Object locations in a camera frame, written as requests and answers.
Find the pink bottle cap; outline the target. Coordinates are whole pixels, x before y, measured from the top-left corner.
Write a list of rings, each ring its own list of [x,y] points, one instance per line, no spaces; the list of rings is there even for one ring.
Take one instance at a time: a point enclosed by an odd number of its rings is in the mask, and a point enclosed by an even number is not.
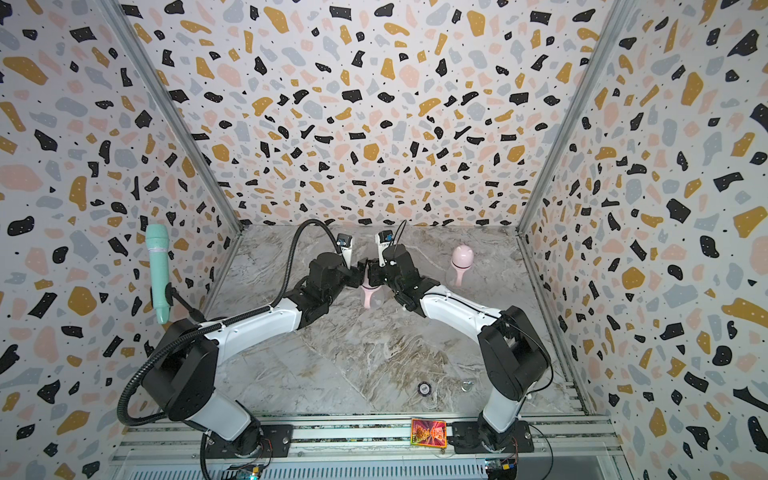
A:
[[[468,245],[457,246],[451,256],[452,265],[457,269],[468,269],[474,263],[474,251]]]

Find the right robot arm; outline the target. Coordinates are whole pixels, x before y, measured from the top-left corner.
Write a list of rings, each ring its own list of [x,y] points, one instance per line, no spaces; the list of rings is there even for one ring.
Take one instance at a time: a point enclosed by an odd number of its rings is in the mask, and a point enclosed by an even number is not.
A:
[[[380,250],[383,279],[407,311],[441,322],[479,346],[492,389],[478,416],[476,434],[464,443],[501,452],[513,443],[523,404],[552,366],[551,357],[525,312],[483,306],[419,272],[402,244]]]

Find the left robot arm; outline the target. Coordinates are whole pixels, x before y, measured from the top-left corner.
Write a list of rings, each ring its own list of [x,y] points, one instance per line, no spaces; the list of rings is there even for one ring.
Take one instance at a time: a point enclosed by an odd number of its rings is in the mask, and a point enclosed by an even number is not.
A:
[[[219,367],[263,341],[310,326],[329,312],[345,288],[362,284],[365,269],[363,261],[349,267],[341,255],[321,253],[310,262],[309,274],[274,306],[201,325],[174,323],[138,384],[164,417],[208,433],[236,456],[255,454],[264,443],[261,423],[241,403],[217,391]]]

